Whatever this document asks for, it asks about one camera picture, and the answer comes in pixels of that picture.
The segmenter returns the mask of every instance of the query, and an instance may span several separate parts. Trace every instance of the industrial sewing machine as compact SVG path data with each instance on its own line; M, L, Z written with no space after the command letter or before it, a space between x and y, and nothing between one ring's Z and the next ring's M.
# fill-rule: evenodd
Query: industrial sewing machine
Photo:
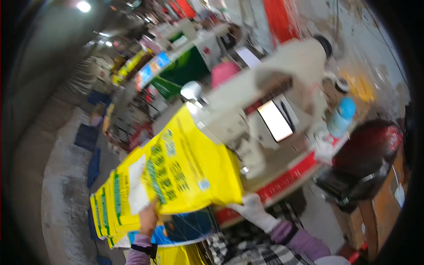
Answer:
M321 86L331 52L323 37L293 40L207 95L196 82L181 90L197 127L239 157L245 190L293 167L326 128Z

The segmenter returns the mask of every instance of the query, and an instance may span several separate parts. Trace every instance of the wrist strap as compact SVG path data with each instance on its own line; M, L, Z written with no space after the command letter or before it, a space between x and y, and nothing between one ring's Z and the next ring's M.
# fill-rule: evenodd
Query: wrist strap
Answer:
M295 234L299 231L299 228L297 228L294 222L291 222L291 224L292 224L292 229L290 233L286 236L286 238L280 243L281 245L287 245L295 236Z
M157 253L157 250L158 250L157 244L152 244L152 246L150 246L150 247L142 247L142 246L139 246L139 245L131 244L131 248L134 249L134 250L146 253L152 259L156 259L156 253Z

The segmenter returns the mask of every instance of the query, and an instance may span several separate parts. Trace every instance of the ceiling light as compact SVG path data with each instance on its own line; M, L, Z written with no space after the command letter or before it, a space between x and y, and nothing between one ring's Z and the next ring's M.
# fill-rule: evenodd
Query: ceiling light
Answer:
M85 2L85 1L81 1L77 4L77 7L79 10L81 10L82 12L88 12L91 9L91 6L89 3Z

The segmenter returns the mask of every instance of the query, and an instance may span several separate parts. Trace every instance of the lavender arm sleeve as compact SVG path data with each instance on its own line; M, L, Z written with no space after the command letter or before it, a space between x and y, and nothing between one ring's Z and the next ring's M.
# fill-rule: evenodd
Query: lavender arm sleeve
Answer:
M279 223L271 231L271 239L277 244L286 241L286 238L290 234L292 227L293 224L289 221L283 221ZM292 237L292 239L286 244L286 247L297 253L308 256L313 261L321 257L331 256L329 248L322 240L313 237L303 229L300 229Z
M134 245L139 245L141 247L149 247L152 244L151 237L145 236L143 234L135 235ZM150 257L143 252L137 251L135 249L130 249L127 256L127 262L125 265L150 265Z

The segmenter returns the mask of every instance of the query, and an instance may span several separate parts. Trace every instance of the blue water bottle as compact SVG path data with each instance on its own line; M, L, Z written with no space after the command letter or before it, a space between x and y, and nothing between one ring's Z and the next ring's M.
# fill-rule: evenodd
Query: blue water bottle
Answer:
M343 98L327 124L328 132L334 137L341 137L352 122L356 106L352 99Z

